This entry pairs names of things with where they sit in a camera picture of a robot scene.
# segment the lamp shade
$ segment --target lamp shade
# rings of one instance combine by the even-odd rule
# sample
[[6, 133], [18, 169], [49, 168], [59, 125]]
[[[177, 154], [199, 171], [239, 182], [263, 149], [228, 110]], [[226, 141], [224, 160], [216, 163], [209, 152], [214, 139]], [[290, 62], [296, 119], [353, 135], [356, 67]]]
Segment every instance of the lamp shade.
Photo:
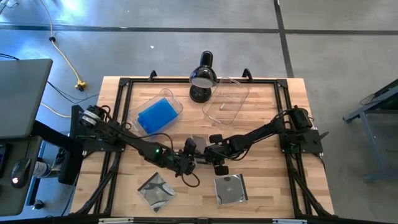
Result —
[[213, 54], [205, 51], [201, 54], [200, 66], [190, 75], [189, 81], [199, 88], [210, 88], [217, 84], [217, 76], [211, 68], [213, 65]]

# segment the yellow cable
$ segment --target yellow cable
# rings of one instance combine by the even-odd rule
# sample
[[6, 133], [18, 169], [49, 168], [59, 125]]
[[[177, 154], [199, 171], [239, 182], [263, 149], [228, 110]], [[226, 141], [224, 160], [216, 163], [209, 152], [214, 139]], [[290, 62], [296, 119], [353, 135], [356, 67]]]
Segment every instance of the yellow cable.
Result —
[[[42, 5], [44, 6], [44, 9], [45, 9], [45, 11], [47, 12], [47, 15], [49, 16], [49, 20], [50, 20], [50, 33], [51, 33], [51, 37], [53, 37], [53, 32], [52, 32], [52, 21], [51, 21], [51, 16], [50, 16], [49, 10], [48, 10], [47, 7], [45, 6], [43, 0], [40, 0], [40, 2], [41, 2]], [[52, 43], [52, 45], [55, 47], [55, 49], [58, 50], [58, 52], [60, 52], [60, 54], [62, 55], [62, 57], [64, 57], [64, 59], [68, 62], [70, 68], [73, 70], [73, 72], [75, 73], [75, 75], [76, 75], [76, 77], [77, 77], [78, 83], [83, 83], [83, 82], [80, 80], [80, 77], [79, 77], [79, 75], [77, 74], [75, 68], [74, 68], [73, 65], [69, 62], [67, 56], [65, 56], [65, 54], [63, 54], [62, 51], [55, 45], [54, 41], [51, 40], [51, 43]]]
[[52, 109], [51, 107], [45, 105], [44, 103], [40, 103], [40, 104], [43, 105], [43, 106], [45, 106], [47, 109], [49, 109], [51, 112], [55, 113], [55, 114], [58, 115], [58, 116], [61, 116], [61, 117], [63, 117], [63, 118], [71, 118], [71, 116], [63, 115], [63, 114], [60, 114], [60, 113], [56, 112], [54, 109]]

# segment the black desk lamp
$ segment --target black desk lamp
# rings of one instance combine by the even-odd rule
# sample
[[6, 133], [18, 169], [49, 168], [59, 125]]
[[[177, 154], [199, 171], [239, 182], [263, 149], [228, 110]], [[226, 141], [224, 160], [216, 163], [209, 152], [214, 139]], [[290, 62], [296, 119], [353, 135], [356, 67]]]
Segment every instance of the black desk lamp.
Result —
[[217, 84], [217, 76], [211, 66], [213, 65], [213, 54], [205, 51], [201, 54], [200, 66], [197, 67], [189, 77], [192, 84], [189, 96], [197, 103], [204, 103], [211, 97], [211, 87]]

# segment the floor tile line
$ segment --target floor tile line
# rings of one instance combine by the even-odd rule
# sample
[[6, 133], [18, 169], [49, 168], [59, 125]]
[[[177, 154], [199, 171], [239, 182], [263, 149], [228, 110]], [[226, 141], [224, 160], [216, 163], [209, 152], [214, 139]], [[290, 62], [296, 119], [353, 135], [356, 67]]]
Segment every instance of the floor tile line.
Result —
[[[50, 26], [0, 25], [5, 30], [50, 30]], [[179, 27], [92, 27], [54, 25], [54, 31], [82, 32], [194, 32], [194, 33], [242, 33], [242, 34], [277, 34], [278, 29], [254, 28], [179, 28]]]
[[294, 78], [292, 62], [290, 61], [289, 48], [287, 46], [284, 22], [282, 18], [282, 13], [280, 11], [279, 0], [274, 0], [274, 6], [275, 6], [276, 20], [279, 28], [280, 44], [282, 46], [282, 54], [284, 56], [287, 78]]
[[285, 29], [286, 34], [305, 35], [398, 35], [398, 30], [315, 30]]

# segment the clear plastic container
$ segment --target clear plastic container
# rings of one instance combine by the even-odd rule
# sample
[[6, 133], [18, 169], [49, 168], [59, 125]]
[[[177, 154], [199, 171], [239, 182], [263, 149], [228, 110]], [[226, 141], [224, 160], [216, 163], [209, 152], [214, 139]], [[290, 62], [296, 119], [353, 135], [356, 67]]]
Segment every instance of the clear plastic container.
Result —
[[178, 121], [182, 110], [182, 104], [165, 88], [143, 105], [129, 111], [130, 131], [141, 136], [160, 133]]
[[221, 78], [210, 100], [202, 108], [206, 120], [227, 128], [235, 120], [248, 94], [248, 87], [230, 78]]

